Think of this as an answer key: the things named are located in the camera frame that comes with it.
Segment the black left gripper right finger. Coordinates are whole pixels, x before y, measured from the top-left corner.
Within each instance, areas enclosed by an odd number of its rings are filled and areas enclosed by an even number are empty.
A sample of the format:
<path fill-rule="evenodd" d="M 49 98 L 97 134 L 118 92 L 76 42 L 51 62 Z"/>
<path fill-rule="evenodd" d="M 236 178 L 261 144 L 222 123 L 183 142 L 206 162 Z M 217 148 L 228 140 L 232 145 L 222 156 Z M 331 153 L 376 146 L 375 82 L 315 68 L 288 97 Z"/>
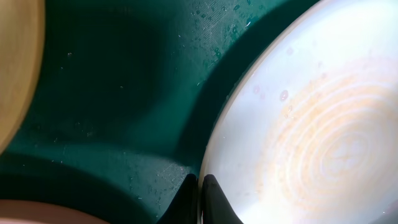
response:
<path fill-rule="evenodd" d="M 243 224 L 212 174 L 203 179 L 201 209 L 203 224 Z"/>

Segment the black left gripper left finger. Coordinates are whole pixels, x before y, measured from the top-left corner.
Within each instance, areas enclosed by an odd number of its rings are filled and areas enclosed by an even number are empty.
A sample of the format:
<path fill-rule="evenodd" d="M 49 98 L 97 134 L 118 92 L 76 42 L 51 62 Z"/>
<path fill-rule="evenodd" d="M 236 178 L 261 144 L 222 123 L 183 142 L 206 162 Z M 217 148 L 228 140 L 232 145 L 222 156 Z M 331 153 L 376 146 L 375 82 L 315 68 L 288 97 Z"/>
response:
<path fill-rule="evenodd" d="M 197 224 L 198 183 L 188 174 L 157 224 Z"/>

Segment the light blue plate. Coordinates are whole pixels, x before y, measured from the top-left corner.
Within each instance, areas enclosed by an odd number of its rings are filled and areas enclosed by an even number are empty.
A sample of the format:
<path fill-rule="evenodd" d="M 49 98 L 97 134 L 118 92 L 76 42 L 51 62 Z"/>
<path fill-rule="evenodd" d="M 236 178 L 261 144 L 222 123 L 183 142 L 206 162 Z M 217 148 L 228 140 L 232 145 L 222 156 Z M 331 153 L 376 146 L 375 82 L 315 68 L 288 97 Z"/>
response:
<path fill-rule="evenodd" d="M 220 113 L 209 176 L 243 223 L 396 223 L 397 0 L 294 20 Z"/>

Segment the pink plate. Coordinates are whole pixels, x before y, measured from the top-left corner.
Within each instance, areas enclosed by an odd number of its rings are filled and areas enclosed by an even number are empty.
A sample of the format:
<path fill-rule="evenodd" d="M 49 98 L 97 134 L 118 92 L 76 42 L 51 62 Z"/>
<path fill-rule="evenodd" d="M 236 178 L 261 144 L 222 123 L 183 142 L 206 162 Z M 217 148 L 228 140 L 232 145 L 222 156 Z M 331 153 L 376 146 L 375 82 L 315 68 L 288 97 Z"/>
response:
<path fill-rule="evenodd" d="M 23 200 L 1 200 L 1 223 L 104 224 L 106 222 L 78 210 L 58 205 Z"/>

